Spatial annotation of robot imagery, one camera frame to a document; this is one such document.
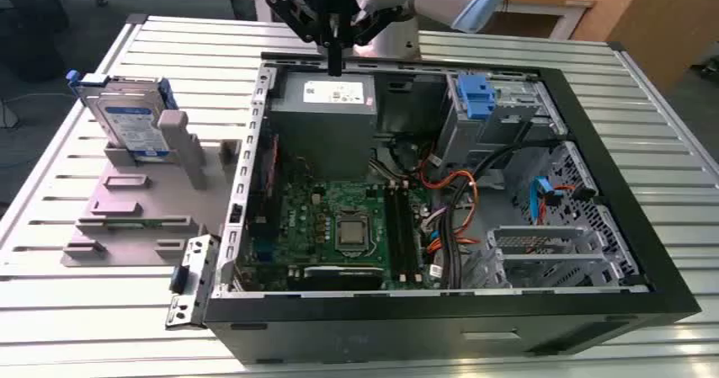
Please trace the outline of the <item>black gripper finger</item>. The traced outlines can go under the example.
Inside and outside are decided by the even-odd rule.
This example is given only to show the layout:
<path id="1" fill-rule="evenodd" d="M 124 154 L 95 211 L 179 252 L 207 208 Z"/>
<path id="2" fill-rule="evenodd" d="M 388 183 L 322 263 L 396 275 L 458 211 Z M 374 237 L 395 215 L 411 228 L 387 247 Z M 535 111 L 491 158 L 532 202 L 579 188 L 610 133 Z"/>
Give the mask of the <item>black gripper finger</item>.
<path id="1" fill-rule="evenodd" d="M 335 76 L 346 68 L 346 51 L 370 46 L 376 56 L 414 56 L 414 13 L 402 7 L 380 9 L 352 22 L 348 11 L 335 14 Z"/>
<path id="2" fill-rule="evenodd" d="M 327 72 L 335 77 L 335 36 L 330 0 L 267 0 L 267 5 L 300 40 L 315 43 L 327 57 Z"/>

